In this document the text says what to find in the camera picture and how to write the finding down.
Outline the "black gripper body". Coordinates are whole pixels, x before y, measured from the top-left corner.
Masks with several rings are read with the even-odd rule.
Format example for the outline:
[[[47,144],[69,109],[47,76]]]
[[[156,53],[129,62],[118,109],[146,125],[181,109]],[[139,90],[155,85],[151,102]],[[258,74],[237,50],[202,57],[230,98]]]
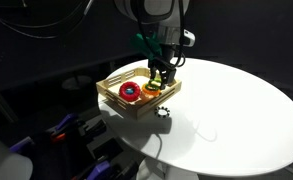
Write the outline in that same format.
[[[171,63],[175,55],[175,47],[170,45],[159,44],[157,47],[151,46],[153,58],[148,61],[150,69],[174,69],[175,65]]]

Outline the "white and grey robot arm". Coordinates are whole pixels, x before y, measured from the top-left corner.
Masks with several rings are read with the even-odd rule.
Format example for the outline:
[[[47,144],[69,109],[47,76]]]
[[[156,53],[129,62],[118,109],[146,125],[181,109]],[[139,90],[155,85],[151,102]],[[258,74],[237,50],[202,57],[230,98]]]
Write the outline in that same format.
[[[131,43],[148,58],[150,79],[159,71],[163,90],[171,84],[176,68],[184,65],[184,47],[192,47],[195,35],[185,29],[190,0],[114,0],[117,9],[138,23]]]

